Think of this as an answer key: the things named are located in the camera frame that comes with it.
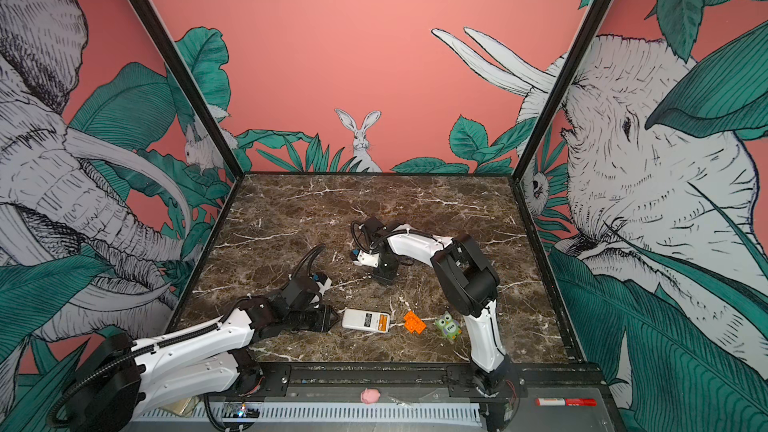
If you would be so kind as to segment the white red remote control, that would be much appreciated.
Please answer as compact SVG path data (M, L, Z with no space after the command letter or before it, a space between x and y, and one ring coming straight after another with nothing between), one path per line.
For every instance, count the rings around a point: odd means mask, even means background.
M347 308L341 324L343 328L350 330L387 333L391 320L388 313Z

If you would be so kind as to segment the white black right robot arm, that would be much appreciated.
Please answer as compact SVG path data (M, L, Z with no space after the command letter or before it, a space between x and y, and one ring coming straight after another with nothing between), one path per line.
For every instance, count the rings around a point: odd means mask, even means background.
M500 279L478 243L468 234L438 236L408 224L382 227L368 234L369 265L380 269L390 256L430 265L449 304L464 318L471 345L470 364L478 390L495 394L511 370L503 345L497 298Z

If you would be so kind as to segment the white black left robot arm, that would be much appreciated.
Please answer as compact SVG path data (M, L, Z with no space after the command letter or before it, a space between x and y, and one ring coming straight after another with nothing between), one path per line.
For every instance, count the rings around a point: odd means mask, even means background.
M338 322L323 303L331 279L298 275L266 295L237 299L218 318L177 332L102 344L65 382L46 416L69 431L119 431L144 412L181 399L265 388L265 373L249 348L283 331L325 333Z

